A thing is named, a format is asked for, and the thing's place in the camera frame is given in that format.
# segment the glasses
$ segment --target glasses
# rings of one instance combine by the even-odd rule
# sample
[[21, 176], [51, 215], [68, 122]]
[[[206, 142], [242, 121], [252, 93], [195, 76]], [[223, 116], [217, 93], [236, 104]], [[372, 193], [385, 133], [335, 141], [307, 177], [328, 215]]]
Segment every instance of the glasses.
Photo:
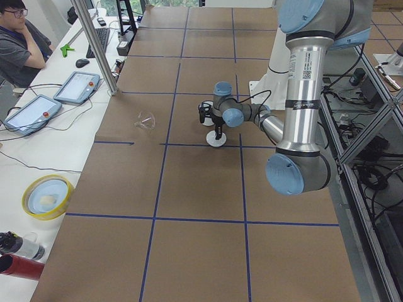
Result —
[[21, 18], [22, 16], [26, 17], [28, 16], [28, 10], [27, 9], [21, 9], [19, 11], [6, 11], [7, 13], [13, 13], [15, 18]]

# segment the gray t-shirt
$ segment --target gray t-shirt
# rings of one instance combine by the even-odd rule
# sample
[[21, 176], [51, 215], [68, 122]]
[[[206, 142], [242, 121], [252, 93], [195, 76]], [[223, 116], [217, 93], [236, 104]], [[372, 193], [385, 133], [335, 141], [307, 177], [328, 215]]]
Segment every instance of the gray t-shirt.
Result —
[[[52, 54], [50, 40], [32, 23], [25, 21], [26, 27], [42, 51], [45, 61]], [[0, 28], [0, 76], [18, 87], [28, 87], [40, 69], [24, 66], [31, 55], [24, 38], [18, 38], [7, 30]]]

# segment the tablet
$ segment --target tablet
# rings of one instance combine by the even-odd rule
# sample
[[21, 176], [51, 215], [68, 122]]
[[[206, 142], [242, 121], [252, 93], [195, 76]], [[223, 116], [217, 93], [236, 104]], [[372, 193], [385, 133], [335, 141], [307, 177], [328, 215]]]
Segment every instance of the tablet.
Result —
[[75, 71], [53, 98], [62, 103], [82, 104], [97, 88], [99, 80], [98, 74]]
[[10, 131], [28, 135], [38, 131], [60, 110], [62, 104], [54, 99], [39, 94], [4, 121]]

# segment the black hair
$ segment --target black hair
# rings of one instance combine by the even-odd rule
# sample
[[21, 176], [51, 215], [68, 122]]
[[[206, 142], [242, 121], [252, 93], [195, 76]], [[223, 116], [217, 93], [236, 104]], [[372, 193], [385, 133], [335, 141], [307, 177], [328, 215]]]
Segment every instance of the black hair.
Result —
[[22, 0], [0, 0], [0, 12], [2, 14], [6, 8], [26, 9]]

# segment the yellow bowl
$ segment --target yellow bowl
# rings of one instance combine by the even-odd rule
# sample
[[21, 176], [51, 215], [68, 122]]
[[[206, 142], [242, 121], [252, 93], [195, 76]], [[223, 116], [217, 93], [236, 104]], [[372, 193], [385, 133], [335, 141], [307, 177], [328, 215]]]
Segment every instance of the yellow bowl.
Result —
[[[28, 206], [28, 202], [30, 199], [30, 196], [32, 194], [32, 192], [34, 192], [34, 190], [41, 184], [47, 182], [47, 181], [51, 181], [51, 180], [58, 180], [58, 181], [62, 181], [66, 184], [67, 186], [67, 194], [65, 196], [65, 198], [63, 199], [63, 201], [61, 202], [61, 204], [59, 204], [56, 208], [45, 212], [45, 213], [40, 213], [40, 214], [35, 214], [33, 213]], [[64, 177], [60, 176], [60, 175], [56, 175], [56, 174], [51, 174], [51, 175], [47, 175], [47, 176], [43, 176], [39, 179], [37, 179], [36, 181], [34, 181], [32, 184], [30, 184], [30, 186], [25, 190], [24, 195], [23, 195], [23, 199], [22, 199], [22, 206], [23, 209], [25, 211], [25, 213], [31, 215], [32, 217], [35, 217], [36, 219], [39, 220], [51, 220], [54, 219], [56, 217], [59, 217], [61, 214], [65, 213], [67, 206], [69, 204], [69, 200], [70, 200], [70, 196], [74, 191], [74, 186]]]

